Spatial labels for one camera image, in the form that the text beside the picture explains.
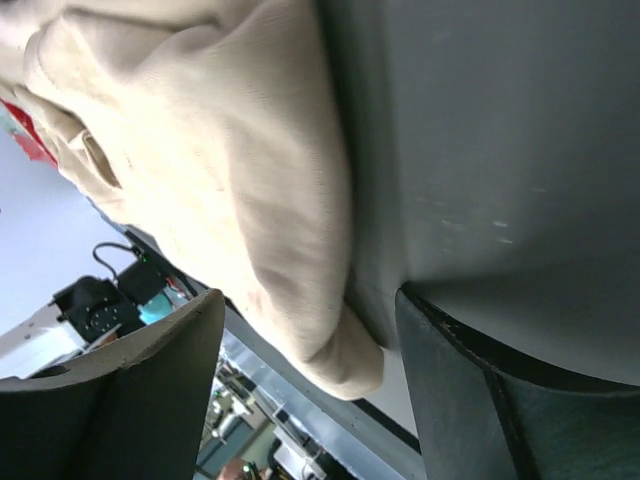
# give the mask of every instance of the beige fabric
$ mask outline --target beige fabric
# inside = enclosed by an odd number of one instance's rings
[[[62,172],[321,388],[375,389],[382,352],[342,302],[349,179],[311,2],[82,4],[14,19],[32,35],[5,76]]]

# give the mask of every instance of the machine part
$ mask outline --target machine part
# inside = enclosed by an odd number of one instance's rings
[[[29,378],[84,349],[86,340],[71,323],[58,321],[61,314],[57,305],[44,306],[0,336],[0,378]]]
[[[233,396],[231,401],[231,408],[236,413],[236,415],[251,415],[251,409],[247,406],[245,402]]]
[[[122,245],[120,243],[114,243],[114,242],[103,242],[93,247],[93,252],[91,252],[91,254],[93,255],[93,259],[96,262],[98,262],[100,265],[105,267],[107,270],[109,270],[109,272],[111,272],[111,279],[115,282],[118,277],[118,274],[116,273],[115,269],[108,262],[103,260],[102,257],[100,257],[100,255],[98,255],[98,250],[105,247],[115,248],[117,250],[123,250],[135,256],[138,256],[140,254],[140,251],[137,249],[137,247],[130,247],[128,245]]]
[[[322,453],[321,451],[312,454],[281,427],[276,427],[273,433],[276,438],[282,442],[274,458],[289,475],[299,480],[308,480],[308,475],[310,474],[313,474],[320,480],[327,476],[326,472],[316,461]]]
[[[505,345],[640,386],[637,3],[316,4],[358,212],[347,303],[397,350],[395,292],[421,283]]]
[[[224,442],[227,433],[231,430],[236,420],[240,418],[240,415],[231,411],[226,415],[221,415],[220,418],[222,420],[220,421],[220,424],[211,431],[211,436],[213,438],[219,438]]]
[[[109,280],[82,277],[54,294],[59,321],[70,322],[87,343],[94,343],[117,325],[137,322],[139,312]]]
[[[396,301],[412,401],[429,406],[414,409],[428,478],[519,478],[483,373],[429,328],[403,292]]]
[[[138,260],[118,275],[117,283],[118,290],[128,300],[145,305],[164,290],[167,278],[154,263]]]
[[[99,347],[102,347],[103,345],[105,345],[105,343],[108,342],[108,340],[110,338],[112,338],[112,335],[114,333],[116,333],[120,327],[121,327],[120,324],[114,325],[111,328],[111,330],[105,332],[101,337],[98,337],[95,342],[93,342],[92,344],[90,344],[87,347],[83,348],[82,349],[82,353],[87,354],[87,353],[95,350],[96,348],[99,348]]]
[[[324,394],[293,371],[282,357],[276,357],[282,362],[278,364],[282,371],[287,372],[289,379],[296,381],[294,388],[262,360],[273,360],[277,353],[229,309],[225,325],[227,330],[223,345],[227,361],[255,382],[274,404],[286,405],[288,414],[304,426],[313,440],[322,445],[350,474],[367,480],[426,480],[420,454],[369,419],[358,407]],[[251,339],[251,349],[240,342],[232,331]]]
[[[158,251],[156,251],[150,247],[150,245],[155,244],[155,241],[152,237],[139,230],[136,230],[136,232],[134,233],[130,228],[123,230],[122,227],[119,227],[117,225],[114,226],[117,230],[122,231],[131,243],[140,248],[142,255],[144,255],[147,261],[155,265],[164,274],[165,277],[175,277],[181,284],[179,285],[181,290],[186,291],[193,298],[195,298],[198,293],[202,293],[202,290],[199,292],[193,287],[184,273],[176,269],[162,256],[162,254],[159,252],[159,249]]]
[[[3,477],[193,478],[223,325],[212,291],[46,378],[0,381]]]

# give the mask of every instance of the gray surface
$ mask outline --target gray surface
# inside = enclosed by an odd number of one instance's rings
[[[640,478],[637,395],[554,395],[519,382],[508,389],[544,480]]]
[[[640,4],[320,4],[372,330],[395,348],[412,280],[518,350],[640,385]]]
[[[483,372],[403,292],[397,295],[396,310],[429,479],[520,478]]]

